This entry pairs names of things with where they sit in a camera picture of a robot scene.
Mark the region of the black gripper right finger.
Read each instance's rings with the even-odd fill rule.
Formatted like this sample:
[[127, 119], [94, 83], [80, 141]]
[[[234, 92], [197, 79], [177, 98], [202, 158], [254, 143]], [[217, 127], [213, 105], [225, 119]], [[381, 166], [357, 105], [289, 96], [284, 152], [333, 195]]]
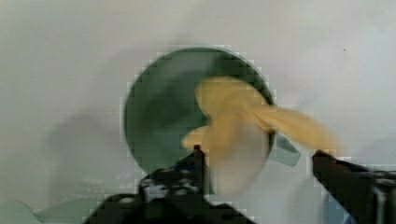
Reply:
[[395, 224], [395, 172], [369, 170], [324, 151], [312, 156], [315, 179], [347, 212], [343, 224]]

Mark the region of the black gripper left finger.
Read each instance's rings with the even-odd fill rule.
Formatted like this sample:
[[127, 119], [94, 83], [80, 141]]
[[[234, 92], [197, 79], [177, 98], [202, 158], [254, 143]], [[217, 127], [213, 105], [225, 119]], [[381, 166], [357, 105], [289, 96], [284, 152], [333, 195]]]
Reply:
[[145, 200], [202, 195], [205, 189], [205, 168], [205, 154], [200, 146], [195, 145], [193, 152], [186, 158], [144, 177], [139, 182], [138, 192]]

